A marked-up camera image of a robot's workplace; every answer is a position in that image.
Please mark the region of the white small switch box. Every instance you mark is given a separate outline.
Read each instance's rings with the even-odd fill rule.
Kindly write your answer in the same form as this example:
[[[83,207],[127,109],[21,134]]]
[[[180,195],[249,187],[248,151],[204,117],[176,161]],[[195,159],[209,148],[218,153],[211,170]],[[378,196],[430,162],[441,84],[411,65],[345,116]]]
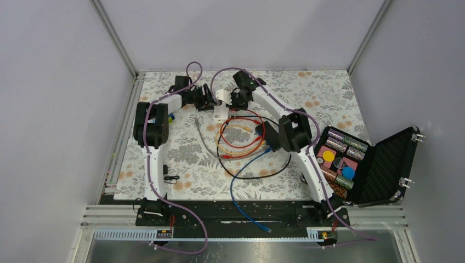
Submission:
[[[213,108],[213,120],[224,122],[229,118],[229,109],[225,105],[218,105]]]

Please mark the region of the black network switch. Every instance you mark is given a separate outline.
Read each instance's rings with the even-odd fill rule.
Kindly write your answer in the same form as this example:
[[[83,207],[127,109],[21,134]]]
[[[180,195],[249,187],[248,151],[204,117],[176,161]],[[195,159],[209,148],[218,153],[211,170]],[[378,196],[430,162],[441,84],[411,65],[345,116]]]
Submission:
[[[264,122],[264,124],[257,125],[255,127],[255,131],[264,139],[265,143],[271,148],[273,152],[276,152],[282,148],[281,142],[279,140],[279,134],[269,121]]]

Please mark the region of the black power adapter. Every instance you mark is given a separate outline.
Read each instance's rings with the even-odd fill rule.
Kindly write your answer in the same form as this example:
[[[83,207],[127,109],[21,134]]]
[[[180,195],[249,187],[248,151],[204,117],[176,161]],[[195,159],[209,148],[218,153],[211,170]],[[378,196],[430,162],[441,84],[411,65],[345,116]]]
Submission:
[[[180,179],[179,175],[170,175],[168,165],[164,164],[163,168],[163,181],[168,184],[176,184],[177,181]]]

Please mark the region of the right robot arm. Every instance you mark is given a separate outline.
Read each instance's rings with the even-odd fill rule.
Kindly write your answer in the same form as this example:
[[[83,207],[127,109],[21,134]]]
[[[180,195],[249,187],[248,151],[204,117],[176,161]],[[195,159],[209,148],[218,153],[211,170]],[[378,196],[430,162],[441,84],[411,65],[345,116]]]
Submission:
[[[303,108],[292,108],[278,96],[272,94],[264,82],[251,75],[245,69],[238,68],[233,75],[237,87],[237,95],[232,95],[234,106],[247,106],[253,101],[267,110],[278,121],[278,138],[281,147],[291,153],[308,184],[311,198],[320,207],[314,211],[317,223],[329,225],[336,219],[336,214],[342,208],[333,189],[326,181],[319,167],[313,146],[309,122],[316,122]]]

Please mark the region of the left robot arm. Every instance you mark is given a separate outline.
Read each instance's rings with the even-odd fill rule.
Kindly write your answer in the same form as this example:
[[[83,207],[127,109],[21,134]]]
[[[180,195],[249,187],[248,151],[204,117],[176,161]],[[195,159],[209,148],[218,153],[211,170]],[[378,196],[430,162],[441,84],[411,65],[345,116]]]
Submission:
[[[176,76],[168,92],[153,102],[139,102],[136,108],[133,137],[141,148],[144,160],[145,190],[142,203],[149,218],[164,225],[170,218],[169,206],[186,209],[167,199],[164,176],[167,169],[163,153],[169,138],[168,116],[187,104],[199,111],[211,110],[216,103],[207,84],[196,85],[187,76]]]

